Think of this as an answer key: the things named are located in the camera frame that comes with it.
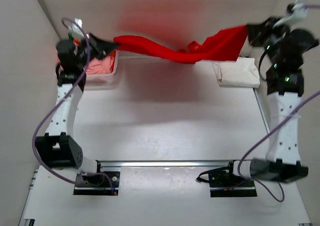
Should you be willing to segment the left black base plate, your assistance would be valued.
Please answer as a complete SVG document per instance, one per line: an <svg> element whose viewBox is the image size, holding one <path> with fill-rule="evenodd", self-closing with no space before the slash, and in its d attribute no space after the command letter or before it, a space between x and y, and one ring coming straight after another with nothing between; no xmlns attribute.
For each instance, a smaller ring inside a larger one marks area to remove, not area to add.
<svg viewBox="0 0 320 226"><path fill-rule="evenodd" d="M75 185L73 188L73 195L118 196L121 179L121 168L101 166L99 170L103 174L77 174Z"/></svg>

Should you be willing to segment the red t shirt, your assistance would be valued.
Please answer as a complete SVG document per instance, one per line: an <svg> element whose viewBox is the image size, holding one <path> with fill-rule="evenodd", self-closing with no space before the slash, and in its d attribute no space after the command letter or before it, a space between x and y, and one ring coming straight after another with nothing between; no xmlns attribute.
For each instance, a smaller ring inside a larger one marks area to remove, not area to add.
<svg viewBox="0 0 320 226"><path fill-rule="evenodd" d="M119 51L126 51L176 63L194 64L202 60L236 61L248 37L246 25L220 30L208 37L203 44L192 41L187 49L173 50L148 38L136 35L121 35L113 38L119 43Z"/></svg>

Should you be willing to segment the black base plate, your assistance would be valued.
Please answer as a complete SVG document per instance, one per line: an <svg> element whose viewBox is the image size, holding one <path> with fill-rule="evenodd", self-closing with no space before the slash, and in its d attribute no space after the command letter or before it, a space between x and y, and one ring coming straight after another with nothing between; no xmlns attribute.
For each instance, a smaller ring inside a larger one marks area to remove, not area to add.
<svg viewBox="0 0 320 226"><path fill-rule="evenodd" d="M99 170L103 174L77 174L75 185L73 188L73 195L118 196L121 179L121 168L101 166Z"/></svg>
<svg viewBox="0 0 320 226"><path fill-rule="evenodd" d="M257 197L255 183L233 174L233 162L227 166L201 172L198 183L209 184L211 198L251 198Z"/></svg>

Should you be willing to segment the orange t shirt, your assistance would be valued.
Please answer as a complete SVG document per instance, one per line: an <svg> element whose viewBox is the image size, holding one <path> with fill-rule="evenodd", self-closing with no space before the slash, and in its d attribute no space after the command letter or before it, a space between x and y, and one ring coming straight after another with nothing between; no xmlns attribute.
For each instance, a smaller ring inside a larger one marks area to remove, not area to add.
<svg viewBox="0 0 320 226"><path fill-rule="evenodd" d="M115 69L116 62L117 62L117 52L114 50L109 54L110 56L110 65L109 65L109 70L112 73Z"/></svg>

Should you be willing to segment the white plastic basket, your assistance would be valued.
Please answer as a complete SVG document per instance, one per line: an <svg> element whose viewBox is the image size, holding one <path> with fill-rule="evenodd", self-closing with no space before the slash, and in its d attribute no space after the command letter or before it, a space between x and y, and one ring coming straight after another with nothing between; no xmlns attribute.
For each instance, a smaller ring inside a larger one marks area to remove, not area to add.
<svg viewBox="0 0 320 226"><path fill-rule="evenodd" d="M117 62L116 62L116 70L118 66L118 52L117 52ZM96 75L89 75L86 73L86 83L106 83L106 84L112 84L114 81L114 75L116 73L116 70L112 74L96 74Z"/></svg>

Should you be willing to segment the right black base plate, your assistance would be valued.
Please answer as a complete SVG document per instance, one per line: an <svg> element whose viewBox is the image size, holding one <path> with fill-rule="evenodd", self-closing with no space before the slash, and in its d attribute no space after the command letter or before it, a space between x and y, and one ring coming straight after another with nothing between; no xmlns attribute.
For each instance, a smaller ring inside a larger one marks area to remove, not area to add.
<svg viewBox="0 0 320 226"><path fill-rule="evenodd" d="M198 183L209 184L211 198L251 198L257 197L255 183L233 174L233 162L227 166L201 172Z"/></svg>

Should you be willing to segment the folded white t shirt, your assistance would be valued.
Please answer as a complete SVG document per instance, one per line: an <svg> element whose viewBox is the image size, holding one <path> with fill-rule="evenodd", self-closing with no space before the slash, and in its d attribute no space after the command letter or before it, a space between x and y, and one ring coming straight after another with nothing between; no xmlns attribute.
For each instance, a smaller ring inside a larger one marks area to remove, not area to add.
<svg viewBox="0 0 320 226"><path fill-rule="evenodd" d="M255 59L238 57L236 61L212 61L217 82L221 87L254 88L260 86Z"/></svg>

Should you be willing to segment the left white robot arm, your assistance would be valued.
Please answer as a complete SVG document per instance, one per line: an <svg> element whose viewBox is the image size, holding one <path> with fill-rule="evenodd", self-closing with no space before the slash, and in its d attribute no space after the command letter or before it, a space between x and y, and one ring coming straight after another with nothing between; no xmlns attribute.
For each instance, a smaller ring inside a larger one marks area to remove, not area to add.
<svg viewBox="0 0 320 226"><path fill-rule="evenodd" d="M119 46L89 34L75 44L62 39L56 44L57 99L51 121L43 136L35 138L35 149L42 163L49 168L72 168L86 172L93 185L104 181L105 173L98 162L84 156L73 138L73 126L78 104L86 84L86 67L94 59L103 60Z"/></svg>

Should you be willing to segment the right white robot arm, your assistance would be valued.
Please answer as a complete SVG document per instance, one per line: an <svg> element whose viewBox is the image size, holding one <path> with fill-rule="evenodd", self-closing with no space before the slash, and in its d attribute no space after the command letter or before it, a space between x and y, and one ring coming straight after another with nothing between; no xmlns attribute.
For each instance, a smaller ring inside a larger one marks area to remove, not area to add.
<svg viewBox="0 0 320 226"><path fill-rule="evenodd" d="M249 44L264 49L260 61L271 62L266 72L270 108L269 146L264 159L237 160L224 173L224 181L236 186L244 179L289 184L305 178L309 169L301 164L298 144L298 110L304 105L303 54L317 46L319 39L303 28L290 29L287 18L270 17L246 26Z"/></svg>

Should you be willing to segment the green cloth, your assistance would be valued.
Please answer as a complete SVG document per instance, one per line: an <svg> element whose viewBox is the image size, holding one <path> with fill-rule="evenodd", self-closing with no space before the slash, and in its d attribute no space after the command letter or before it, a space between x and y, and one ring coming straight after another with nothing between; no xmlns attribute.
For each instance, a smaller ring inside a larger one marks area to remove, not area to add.
<svg viewBox="0 0 320 226"><path fill-rule="evenodd" d="M70 40L73 40L73 39L74 39L72 33L68 33L68 38L69 38Z"/></svg>

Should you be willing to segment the pink t shirt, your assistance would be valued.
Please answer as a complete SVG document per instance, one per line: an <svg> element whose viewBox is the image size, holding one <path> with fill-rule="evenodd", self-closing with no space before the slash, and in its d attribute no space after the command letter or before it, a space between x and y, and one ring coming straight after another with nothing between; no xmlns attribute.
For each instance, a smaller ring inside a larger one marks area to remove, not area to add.
<svg viewBox="0 0 320 226"><path fill-rule="evenodd" d="M116 64L113 72L110 72L110 56L103 60L93 59L86 70L87 75L109 75L116 72Z"/></svg>

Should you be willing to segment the aluminium rail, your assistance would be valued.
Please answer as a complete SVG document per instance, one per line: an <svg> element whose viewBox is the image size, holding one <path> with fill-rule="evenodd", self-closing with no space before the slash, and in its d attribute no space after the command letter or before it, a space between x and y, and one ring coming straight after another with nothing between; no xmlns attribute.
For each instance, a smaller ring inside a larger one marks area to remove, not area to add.
<svg viewBox="0 0 320 226"><path fill-rule="evenodd" d="M101 161L102 167L223 167L228 160L126 160Z"/></svg>

